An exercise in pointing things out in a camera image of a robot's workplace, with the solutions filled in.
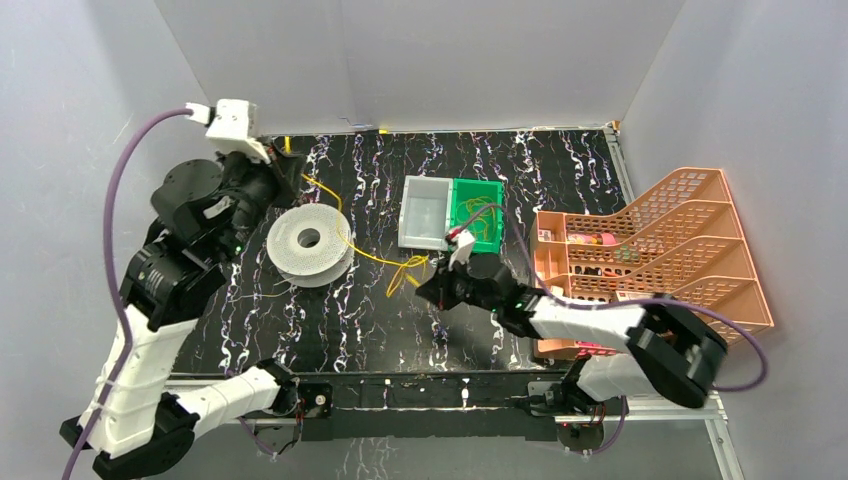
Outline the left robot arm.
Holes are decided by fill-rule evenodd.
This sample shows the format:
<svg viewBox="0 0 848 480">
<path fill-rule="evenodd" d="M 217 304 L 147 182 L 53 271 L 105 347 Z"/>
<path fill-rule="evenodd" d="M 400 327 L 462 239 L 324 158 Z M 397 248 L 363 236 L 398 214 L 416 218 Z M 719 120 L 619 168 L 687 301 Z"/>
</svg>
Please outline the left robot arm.
<svg viewBox="0 0 848 480">
<path fill-rule="evenodd" d="M 156 219 L 113 292 L 118 329 L 94 397 L 61 437 L 95 452 L 103 479 L 142 479 L 175 466 L 211 430 L 247 414 L 297 413 L 299 380 L 273 359 L 226 380 L 172 393 L 166 383 L 186 337 L 274 207 L 298 204 L 305 160 L 273 145 L 173 167 L 153 192 Z"/>
</svg>

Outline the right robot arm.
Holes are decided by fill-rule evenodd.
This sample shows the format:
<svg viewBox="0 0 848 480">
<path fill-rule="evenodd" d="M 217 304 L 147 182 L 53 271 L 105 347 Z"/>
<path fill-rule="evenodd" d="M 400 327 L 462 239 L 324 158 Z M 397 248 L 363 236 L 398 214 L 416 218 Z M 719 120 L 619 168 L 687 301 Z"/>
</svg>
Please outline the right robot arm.
<svg viewBox="0 0 848 480">
<path fill-rule="evenodd" d="M 728 350 L 718 333 L 668 295 L 619 303 L 556 296 L 518 281 L 491 253 L 466 262 L 441 259 L 415 293 L 442 311 L 459 304 L 486 310 L 517 337 L 570 338 L 612 349 L 575 360 L 546 401 L 577 414 L 614 397 L 652 394 L 699 409 Z"/>
</svg>

